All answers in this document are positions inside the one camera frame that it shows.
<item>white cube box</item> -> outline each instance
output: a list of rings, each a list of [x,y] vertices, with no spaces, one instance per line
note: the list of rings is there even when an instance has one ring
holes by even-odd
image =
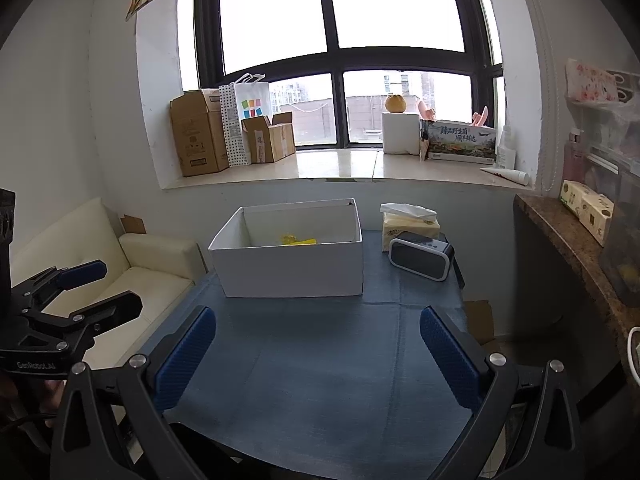
[[[382,114],[382,151],[384,153],[420,153],[420,116],[418,114]]]
[[[283,245],[289,234],[318,243]],[[209,252],[228,298],[362,294],[362,232],[353,198],[241,207]]]

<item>black cable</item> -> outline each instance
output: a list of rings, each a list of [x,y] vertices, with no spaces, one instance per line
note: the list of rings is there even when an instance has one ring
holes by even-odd
[[[18,428],[19,426],[27,423],[33,422],[35,420],[47,420],[48,418],[56,418],[58,412],[53,413],[33,413],[31,415],[24,416],[22,418],[18,418],[13,422],[10,422],[6,426],[0,429],[0,433],[6,433],[7,431],[11,431],[13,428]]]

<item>open white box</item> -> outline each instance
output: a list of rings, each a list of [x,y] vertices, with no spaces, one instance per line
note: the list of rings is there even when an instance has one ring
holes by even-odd
[[[318,243],[284,246],[285,234]],[[228,298],[362,294],[362,232],[353,198],[241,207],[209,251]]]

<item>alarm clock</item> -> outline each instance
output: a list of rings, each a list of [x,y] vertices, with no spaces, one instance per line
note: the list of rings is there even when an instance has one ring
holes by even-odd
[[[436,282],[447,279],[453,256],[453,245],[446,240],[407,231],[389,242],[389,261],[392,265]]]

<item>silver screw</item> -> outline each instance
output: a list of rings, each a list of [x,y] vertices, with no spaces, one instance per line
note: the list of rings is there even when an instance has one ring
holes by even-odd
[[[491,354],[489,356],[489,361],[491,361],[495,366],[504,366],[507,363],[507,358],[504,355],[498,354],[496,352],[495,354]]]
[[[146,363],[146,356],[142,354],[135,354],[129,359],[129,366],[132,368],[140,368],[144,363]]]
[[[86,364],[84,364],[83,362],[76,363],[71,367],[71,373],[73,375],[79,375],[85,370],[86,370]]]
[[[558,359],[553,359],[550,363],[549,366],[551,366],[551,369],[555,372],[562,372],[564,371],[564,365],[562,364],[562,361],[559,361]]]

